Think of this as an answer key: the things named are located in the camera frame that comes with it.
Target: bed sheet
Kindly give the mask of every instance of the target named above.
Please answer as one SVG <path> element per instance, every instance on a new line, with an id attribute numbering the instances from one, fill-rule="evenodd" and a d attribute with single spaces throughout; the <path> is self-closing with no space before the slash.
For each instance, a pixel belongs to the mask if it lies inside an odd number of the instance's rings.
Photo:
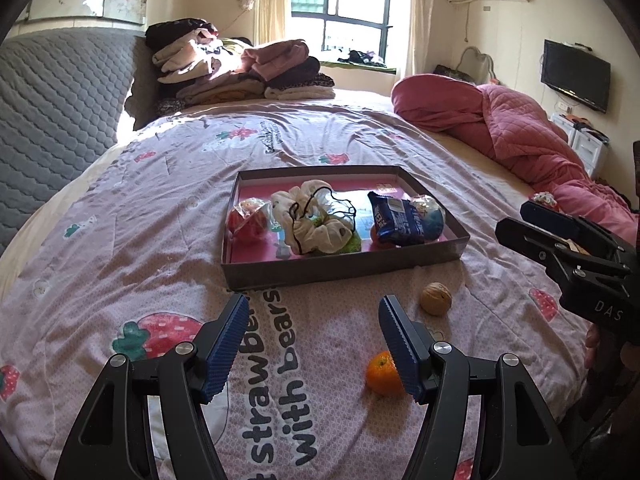
<path id="1" fill-rule="evenodd" d="M 18 234 L 0 260 L 2 272 L 14 264 L 16 273 L 17 254 L 36 251 L 13 286 L 5 280 L 0 306 L 0 367 L 19 374 L 0 401 L 0 429 L 16 453 L 52 478 L 110 354 L 153 357 L 217 316 L 229 296 L 220 247 L 235 174 L 302 164 L 400 164 L 472 238 L 458 262 L 249 293 L 253 329 L 228 379 L 216 444 L 230 478 L 401 478 L 425 408 L 364 386 L 367 362 L 385 348 L 376 314 L 384 294 L 396 294 L 412 319 L 466 354 L 518 354 L 561 416 L 581 390 L 587 323 L 558 307 L 559 290 L 540 266 L 493 236 L 530 190 L 473 150 L 458 153 L 461 144 L 405 123 L 389 105 L 368 92 L 340 92 L 328 102 L 191 109 L 107 152 L 103 167 L 44 206 L 26 226 L 31 236 Z M 418 306 L 433 281 L 453 293 L 446 318 Z M 471 400 L 467 465 L 478 410 Z M 172 478 L 166 451 L 156 453 L 161 478 Z"/>

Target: window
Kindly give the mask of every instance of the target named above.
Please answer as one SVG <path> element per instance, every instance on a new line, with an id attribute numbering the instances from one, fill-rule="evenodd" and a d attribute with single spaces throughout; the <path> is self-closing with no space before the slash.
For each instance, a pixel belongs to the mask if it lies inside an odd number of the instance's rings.
<path id="1" fill-rule="evenodd" d="M 384 60 L 390 6 L 391 0 L 291 0 L 291 22 L 315 54 L 331 51 L 337 59 L 350 50 L 373 51 Z"/>

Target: window sill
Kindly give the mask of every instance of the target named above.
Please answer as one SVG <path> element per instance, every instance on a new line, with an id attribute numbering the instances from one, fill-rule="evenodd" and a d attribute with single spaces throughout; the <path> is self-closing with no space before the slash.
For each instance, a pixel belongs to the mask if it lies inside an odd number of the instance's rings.
<path id="1" fill-rule="evenodd" d="M 348 63 L 343 61 L 321 61 L 320 66 L 330 68 L 345 68 L 348 70 L 370 70 L 372 72 L 382 72 L 386 74 L 396 74 L 395 68 L 382 68 L 380 66 L 367 66 L 360 63 Z"/>

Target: flat screen television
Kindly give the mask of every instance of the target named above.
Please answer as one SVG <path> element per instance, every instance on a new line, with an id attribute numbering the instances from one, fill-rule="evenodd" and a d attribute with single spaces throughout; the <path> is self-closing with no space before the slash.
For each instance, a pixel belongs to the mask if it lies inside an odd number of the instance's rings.
<path id="1" fill-rule="evenodd" d="M 593 110 L 607 111 L 611 65 L 589 52 L 545 40 L 541 81 Z"/>

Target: human hand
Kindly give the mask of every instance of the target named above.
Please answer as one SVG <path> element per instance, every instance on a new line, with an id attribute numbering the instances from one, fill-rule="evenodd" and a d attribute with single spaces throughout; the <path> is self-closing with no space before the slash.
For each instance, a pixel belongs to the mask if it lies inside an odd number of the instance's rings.
<path id="1" fill-rule="evenodd" d="M 584 367 L 593 368 L 593 364 L 596 361 L 596 354 L 598 352 L 598 344 L 600 343 L 600 329 L 597 325 L 591 325 L 591 328 L 587 332 L 587 337 L 584 341 L 584 345 L 587 350 L 584 355 Z M 630 343 L 625 343 L 620 351 L 620 360 L 626 368 L 633 372 L 640 372 L 640 346 L 634 346 Z"/>

